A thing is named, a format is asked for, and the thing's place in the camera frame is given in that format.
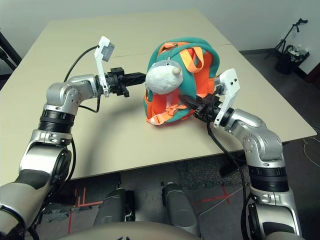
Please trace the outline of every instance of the gray carpet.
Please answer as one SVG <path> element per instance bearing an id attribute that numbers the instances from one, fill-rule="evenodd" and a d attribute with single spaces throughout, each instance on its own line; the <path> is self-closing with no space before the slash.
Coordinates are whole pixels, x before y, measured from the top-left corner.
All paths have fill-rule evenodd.
<path id="1" fill-rule="evenodd" d="M 179 183 L 188 189 L 212 188 L 217 185 L 240 185 L 241 177 L 238 171 L 221 177 L 219 169 L 229 163 L 224 155 L 208 156 L 176 163 L 179 173 Z M 248 166 L 242 169 L 246 183 L 250 181 Z"/>

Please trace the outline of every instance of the white wall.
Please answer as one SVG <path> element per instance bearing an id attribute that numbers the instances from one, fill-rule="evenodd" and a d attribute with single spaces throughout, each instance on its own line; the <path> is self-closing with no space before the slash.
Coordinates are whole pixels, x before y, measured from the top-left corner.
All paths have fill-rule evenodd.
<path id="1" fill-rule="evenodd" d="M 296 4 L 302 3 L 298 0 L 0 0 L 0 27 L 23 57 L 52 20 L 197 8 L 238 50 L 264 49 L 277 44 L 292 21 Z M 11 70 L 1 61 L 0 72 Z"/>
<path id="2" fill-rule="evenodd" d="M 288 36 L 287 42 L 293 45 L 302 44 L 302 47 L 309 49 L 310 56 L 300 65 L 300 68 L 308 74 L 320 62 L 320 0 L 301 2 L 294 8 L 291 21 L 294 24 L 299 18 L 302 18 L 308 20 L 308 23 L 302 23 L 299 26 L 299 33 L 294 28 Z"/>

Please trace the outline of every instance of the black tripod stand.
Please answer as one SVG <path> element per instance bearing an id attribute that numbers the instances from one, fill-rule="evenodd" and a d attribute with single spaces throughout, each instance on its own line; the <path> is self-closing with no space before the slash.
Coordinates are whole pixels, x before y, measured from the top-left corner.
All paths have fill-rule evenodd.
<path id="1" fill-rule="evenodd" d="M 292 27 L 290 28 L 290 30 L 288 31 L 288 33 L 285 35 L 284 39 L 281 39 L 280 42 L 278 43 L 277 46 L 275 46 L 274 49 L 272 49 L 267 56 L 265 56 L 264 59 L 267 59 L 269 56 L 271 55 L 274 55 L 274 56 L 279 56 L 282 55 L 284 53 L 284 50 L 285 50 L 285 46 L 286 46 L 286 38 L 288 37 L 288 35 L 291 33 L 292 29 L 294 29 L 294 27 L 296 27 L 296 31 L 299 33 L 300 30 L 299 30 L 299 25 L 300 24 L 306 24 L 308 22 L 308 20 L 302 20 L 302 18 L 300 18 L 295 24 L 292 24 Z"/>

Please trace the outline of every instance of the white plush face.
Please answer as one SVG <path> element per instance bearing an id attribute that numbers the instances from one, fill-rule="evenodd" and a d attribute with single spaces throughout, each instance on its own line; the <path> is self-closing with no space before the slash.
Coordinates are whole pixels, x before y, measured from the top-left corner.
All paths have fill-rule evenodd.
<path id="1" fill-rule="evenodd" d="M 145 76 L 145 87 L 155 94 L 168 94 L 183 82 L 183 73 L 179 63 L 162 60 L 152 65 Z"/>

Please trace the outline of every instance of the plush nose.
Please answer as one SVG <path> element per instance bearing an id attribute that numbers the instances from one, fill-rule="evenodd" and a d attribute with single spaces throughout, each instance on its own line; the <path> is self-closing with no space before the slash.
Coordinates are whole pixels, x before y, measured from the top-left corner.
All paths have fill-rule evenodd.
<path id="1" fill-rule="evenodd" d="M 174 68 L 172 69 L 172 73 L 173 73 L 174 75 L 179 75 L 180 72 L 181 72 L 181 69 L 180 69 L 179 67 L 174 67 Z"/>

